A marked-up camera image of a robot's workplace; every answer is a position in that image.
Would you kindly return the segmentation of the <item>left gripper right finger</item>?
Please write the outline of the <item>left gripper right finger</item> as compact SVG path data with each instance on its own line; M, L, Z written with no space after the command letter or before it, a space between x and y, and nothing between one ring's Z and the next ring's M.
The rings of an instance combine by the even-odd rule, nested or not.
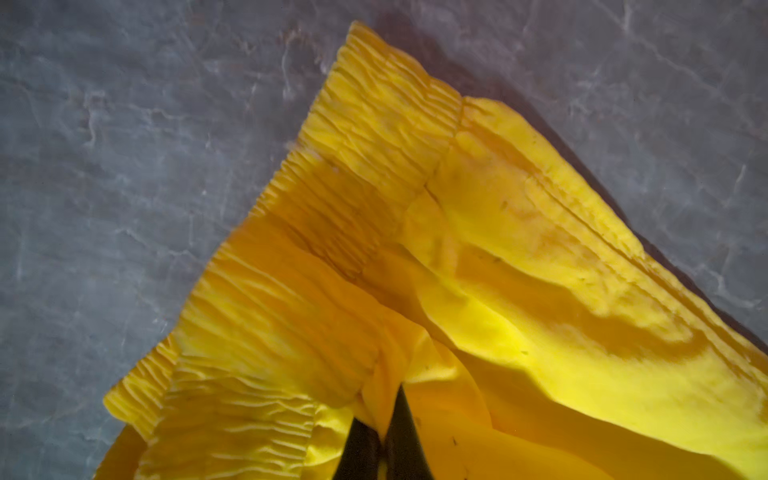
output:
M397 392L385 451L388 480L434 480L403 387Z

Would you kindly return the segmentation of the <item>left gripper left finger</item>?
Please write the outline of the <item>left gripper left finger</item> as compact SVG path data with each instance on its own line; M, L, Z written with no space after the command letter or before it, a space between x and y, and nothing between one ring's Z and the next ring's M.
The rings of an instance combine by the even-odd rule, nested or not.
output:
M377 480L380 438L378 433L354 419L333 480Z

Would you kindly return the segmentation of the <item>yellow shorts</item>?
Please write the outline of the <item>yellow shorts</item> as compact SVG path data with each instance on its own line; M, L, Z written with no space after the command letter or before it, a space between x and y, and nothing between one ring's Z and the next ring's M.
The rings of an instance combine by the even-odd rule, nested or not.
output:
M99 479L332 479L404 388L434 479L763 479L767 356L507 105L355 22Z

